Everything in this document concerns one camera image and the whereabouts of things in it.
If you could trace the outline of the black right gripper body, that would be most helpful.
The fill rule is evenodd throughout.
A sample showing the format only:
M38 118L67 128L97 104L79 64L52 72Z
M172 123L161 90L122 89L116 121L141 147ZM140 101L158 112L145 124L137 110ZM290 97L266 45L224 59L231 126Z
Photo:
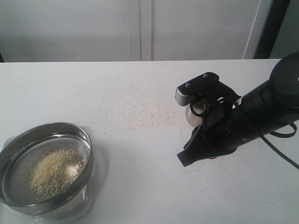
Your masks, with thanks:
M248 93L236 99L220 96L209 102L200 128L200 157L211 159L233 153L239 146L259 138L259 96Z

